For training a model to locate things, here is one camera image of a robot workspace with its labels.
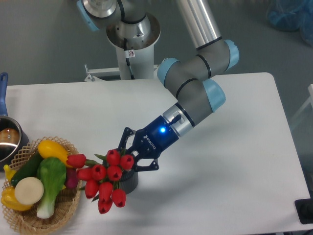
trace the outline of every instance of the bok choy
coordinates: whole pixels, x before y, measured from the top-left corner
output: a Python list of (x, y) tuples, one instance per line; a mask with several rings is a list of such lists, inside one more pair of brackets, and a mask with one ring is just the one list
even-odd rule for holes
[(66, 180), (67, 169), (58, 158), (44, 159), (38, 168), (37, 177), (44, 185), (44, 194), (37, 208), (37, 217), (48, 219), (54, 213), (54, 203)]

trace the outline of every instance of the yellow bell pepper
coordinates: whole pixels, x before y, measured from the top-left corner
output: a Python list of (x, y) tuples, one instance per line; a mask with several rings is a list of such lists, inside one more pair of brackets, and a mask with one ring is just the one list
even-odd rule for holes
[(5, 177), (8, 179), (8, 181), (10, 182), (13, 175), (15, 175), (16, 170), (12, 170), (9, 165), (4, 165), (3, 167), (4, 172), (5, 172)]
[(15, 189), (12, 186), (3, 190), (1, 195), (1, 203), (10, 209), (23, 212), (29, 210), (33, 206), (19, 203), (15, 198)]
[(45, 159), (50, 157), (58, 158), (68, 168), (73, 168), (67, 164), (67, 156), (69, 152), (57, 142), (44, 140), (38, 144), (38, 152)]

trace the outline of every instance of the blue pot handle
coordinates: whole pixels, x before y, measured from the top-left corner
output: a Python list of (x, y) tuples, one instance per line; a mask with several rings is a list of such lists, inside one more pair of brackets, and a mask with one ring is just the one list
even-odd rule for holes
[(8, 85), (9, 75), (6, 72), (0, 74), (0, 116), (8, 116), (8, 110), (5, 105), (6, 87)]

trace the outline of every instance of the blue led light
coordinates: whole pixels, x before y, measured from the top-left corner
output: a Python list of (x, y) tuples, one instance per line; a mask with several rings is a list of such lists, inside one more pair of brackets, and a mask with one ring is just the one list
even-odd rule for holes
[(161, 128), (160, 128), (160, 132), (161, 132), (161, 133), (164, 133), (165, 131), (166, 131), (166, 128), (165, 128), (165, 127), (161, 127)]

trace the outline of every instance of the silver arm tube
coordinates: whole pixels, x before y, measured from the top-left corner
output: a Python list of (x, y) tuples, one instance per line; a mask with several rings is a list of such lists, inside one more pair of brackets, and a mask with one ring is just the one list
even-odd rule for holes
[(177, 4), (197, 49), (221, 37), (206, 0), (177, 0)]

